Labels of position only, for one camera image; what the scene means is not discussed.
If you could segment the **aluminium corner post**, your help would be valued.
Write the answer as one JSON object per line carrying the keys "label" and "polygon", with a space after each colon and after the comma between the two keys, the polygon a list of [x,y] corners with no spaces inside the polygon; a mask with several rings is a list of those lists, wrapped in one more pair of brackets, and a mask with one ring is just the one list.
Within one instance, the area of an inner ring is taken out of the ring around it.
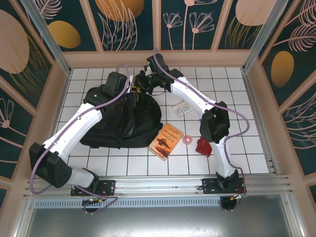
{"label": "aluminium corner post", "polygon": [[287,6],[288,0],[276,0],[263,26],[261,27],[250,52],[242,66],[242,72],[247,73],[256,61],[265,42],[268,40],[271,32],[275,28],[280,16]]}
{"label": "aluminium corner post", "polygon": [[45,20],[42,18],[40,12],[38,11],[36,4],[33,0],[20,0],[23,4],[25,10],[29,13],[30,18],[35,24],[36,28],[41,33],[44,41],[47,43],[50,51],[54,55],[56,61],[61,66],[62,70],[69,75],[70,74],[70,66],[68,65],[59,45],[55,41],[51,31],[48,28]]}

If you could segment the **orange paperback book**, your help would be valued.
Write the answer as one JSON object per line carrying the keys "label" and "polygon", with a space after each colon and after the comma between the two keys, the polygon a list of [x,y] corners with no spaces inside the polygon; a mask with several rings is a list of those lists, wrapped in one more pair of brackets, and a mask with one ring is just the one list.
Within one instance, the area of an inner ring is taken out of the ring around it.
{"label": "orange paperback book", "polygon": [[161,160],[166,161],[182,137],[182,131],[166,123],[155,139],[150,143],[148,150]]}

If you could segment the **grey metal sheet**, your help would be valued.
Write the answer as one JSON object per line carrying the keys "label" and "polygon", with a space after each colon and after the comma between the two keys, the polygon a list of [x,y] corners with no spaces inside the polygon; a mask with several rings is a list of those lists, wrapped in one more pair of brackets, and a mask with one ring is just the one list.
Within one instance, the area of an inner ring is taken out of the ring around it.
{"label": "grey metal sheet", "polygon": [[301,237],[278,205],[225,213],[218,207],[37,209],[27,237]]}

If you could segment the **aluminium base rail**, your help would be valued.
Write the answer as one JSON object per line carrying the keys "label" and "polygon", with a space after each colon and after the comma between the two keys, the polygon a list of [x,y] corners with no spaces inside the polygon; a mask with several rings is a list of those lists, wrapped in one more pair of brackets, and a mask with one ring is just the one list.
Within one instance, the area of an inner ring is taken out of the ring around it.
{"label": "aluminium base rail", "polygon": [[[120,198],[199,197],[202,179],[215,175],[101,176],[100,181],[114,180],[114,195]],[[286,175],[247,174],[246,193],[253,195],[291,194],[293,188]]]}

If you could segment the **black fabric backpack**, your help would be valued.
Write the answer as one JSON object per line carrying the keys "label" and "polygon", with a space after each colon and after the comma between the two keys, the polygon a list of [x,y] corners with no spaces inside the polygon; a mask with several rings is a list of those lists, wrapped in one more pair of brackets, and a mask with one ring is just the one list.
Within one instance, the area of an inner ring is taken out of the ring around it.
{"label": "black fabric backpack", "polygon": [[102,118],[80,139],[91,148],[145,148],[162,129],[161,109],[145,93],[136,98],[133,109],[101,109]]}

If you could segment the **aluminium side rail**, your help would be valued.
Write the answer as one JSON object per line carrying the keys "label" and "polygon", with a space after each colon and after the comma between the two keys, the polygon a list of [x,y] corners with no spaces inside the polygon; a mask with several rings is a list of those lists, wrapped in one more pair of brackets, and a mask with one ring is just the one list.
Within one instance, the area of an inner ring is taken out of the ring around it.
{"label": "aluminium side rail", "polygon": [[266,135],[265,124],[263,121],[263,117],[261,115],[257,98],[255,96],[253,87],[251,85],[250,77],[243,70],[241,70],[241,75],[245,83],[246,92],[250,101],[251,109],[253,112],[257,131],[259,134],[260,142],[263,148],[264,156],[265,156],[266,162],[268,163],[267,164],[268,170],[271,174],[280,175],[280,170],[279,170],[277,161],[275,159],[275,154],[272,150],[270,140],[268,136]]}

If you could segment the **red box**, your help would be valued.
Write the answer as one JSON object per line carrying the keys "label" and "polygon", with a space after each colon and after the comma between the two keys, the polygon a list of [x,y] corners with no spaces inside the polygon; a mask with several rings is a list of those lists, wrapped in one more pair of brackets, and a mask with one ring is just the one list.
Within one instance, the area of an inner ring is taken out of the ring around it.
{"label": "red box", "polygon": [[206,157],[210,157],[211,155],[212,147],[202,136],[197,141],[196,152]]}

